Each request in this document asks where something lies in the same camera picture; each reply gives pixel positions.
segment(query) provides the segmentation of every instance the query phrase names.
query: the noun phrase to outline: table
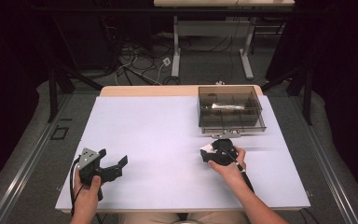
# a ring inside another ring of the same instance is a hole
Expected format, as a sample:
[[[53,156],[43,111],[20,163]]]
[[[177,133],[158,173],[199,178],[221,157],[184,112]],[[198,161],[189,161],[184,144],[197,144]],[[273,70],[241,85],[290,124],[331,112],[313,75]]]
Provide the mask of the table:
[[[155,7],[292,7],[294,0],[155,0]],[[247,79],[253,79],[248,53],[255,29],[255,17],[249,21],[179,21],[173,17],[174,53],[172,61],[172,76],[179,77],[179,35],[245,35],[245,44],[240,49],[243,70]]]
[[[255,193],[272,209],[300,209],[310,202],[267,96],[256,92],[267,129],[231,139],[246,148]],[[241,210],[199,148],[213,139],[198,126],[198,86],[105,87],[97,97],[76,150],[106,148],[101,166],[129,163],[123,176],[102,186],[100,213]],[[69,212],[67,177],[56,209]]]

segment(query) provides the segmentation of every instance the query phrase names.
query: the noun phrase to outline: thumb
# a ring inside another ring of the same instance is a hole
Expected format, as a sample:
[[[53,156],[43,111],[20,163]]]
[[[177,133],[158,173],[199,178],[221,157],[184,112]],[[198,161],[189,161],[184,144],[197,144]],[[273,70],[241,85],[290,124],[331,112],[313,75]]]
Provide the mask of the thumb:
[[[98,190],[100,189],[100,186],[101,186],[101,177],[98,175],[95,175],[92,178],[92,182],[91,182],[91,186],[89,187],[89,191],[97,194]]]
[[[208,161],[208,164],[212,167],[212,169],[214,169],[216,171],[217,167],[219,166],[219,164],[217,164],[214,161]]]

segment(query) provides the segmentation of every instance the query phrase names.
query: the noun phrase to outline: wooden table edge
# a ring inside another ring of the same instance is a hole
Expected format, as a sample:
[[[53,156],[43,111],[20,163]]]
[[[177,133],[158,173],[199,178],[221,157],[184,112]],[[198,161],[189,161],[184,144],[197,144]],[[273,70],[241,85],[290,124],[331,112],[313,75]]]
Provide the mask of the wooden table edge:
[[[106,86],[101,90],[100,96],[196,96],[199,87],[216,87],[216,85],[181,85],[181,86]],[[257,95],[263,95],[257,85],[222,85],[253,86]]]

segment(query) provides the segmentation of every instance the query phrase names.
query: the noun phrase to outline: white paper sheet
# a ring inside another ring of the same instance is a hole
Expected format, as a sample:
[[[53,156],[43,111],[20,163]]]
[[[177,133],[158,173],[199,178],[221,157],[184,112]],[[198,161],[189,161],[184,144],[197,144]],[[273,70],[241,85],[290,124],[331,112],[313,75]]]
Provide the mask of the white paper sheet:
[[[247,150],[256,195],[276,209],[310,206],[266,96],[259,96],[263,133],[231,139]],[[125,155],[123,176],[102,186],[98,209],[195,211],[241,209],[218,173],[202,162],[200,147],[214,139],[198,126],[198,97],[98,97],[76,152],[106,149],[103,168]],[[72,207],[69,177],[56,209]]]

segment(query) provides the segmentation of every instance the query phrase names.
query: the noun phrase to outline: clear plastic box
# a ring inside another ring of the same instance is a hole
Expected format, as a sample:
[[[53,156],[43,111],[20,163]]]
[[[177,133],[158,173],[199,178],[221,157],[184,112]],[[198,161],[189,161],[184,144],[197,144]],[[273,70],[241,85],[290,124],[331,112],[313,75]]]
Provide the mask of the clear plastic box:
[[[202,133],[259,133],[266,130],[253,86],[199,87]]]

